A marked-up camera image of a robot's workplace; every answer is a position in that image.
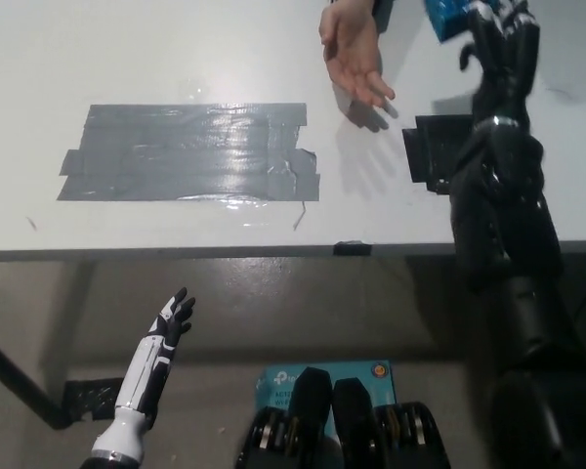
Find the bare person hand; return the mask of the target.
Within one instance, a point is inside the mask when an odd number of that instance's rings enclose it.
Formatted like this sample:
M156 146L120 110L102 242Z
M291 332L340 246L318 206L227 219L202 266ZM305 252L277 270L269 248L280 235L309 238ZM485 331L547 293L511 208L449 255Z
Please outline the bare person hand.
M353 100L383 107L396 93L380 71L376 5L368 0L332 1L321 13L318 34L333 84Z

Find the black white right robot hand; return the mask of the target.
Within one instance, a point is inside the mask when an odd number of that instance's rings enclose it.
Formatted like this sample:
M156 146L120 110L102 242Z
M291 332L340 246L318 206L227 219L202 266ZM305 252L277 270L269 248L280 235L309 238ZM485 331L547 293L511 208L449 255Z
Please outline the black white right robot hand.
M493 8L472 1L467 10L473 41L460 53L460 68L471 58L481 65L481 83L472 98L473 124L497 119L528 129L526 99L538 62L540 25L526 1L500 1Z

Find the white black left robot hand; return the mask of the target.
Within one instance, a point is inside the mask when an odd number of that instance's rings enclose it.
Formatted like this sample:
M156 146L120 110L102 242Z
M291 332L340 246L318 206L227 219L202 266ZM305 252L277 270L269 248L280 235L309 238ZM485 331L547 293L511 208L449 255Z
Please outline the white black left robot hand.
M136 411L153 425L176 349L182 335L191 329L189 319L194 304L195 298L188 297L188 290L183 287L155 317L133 355L116 407Z

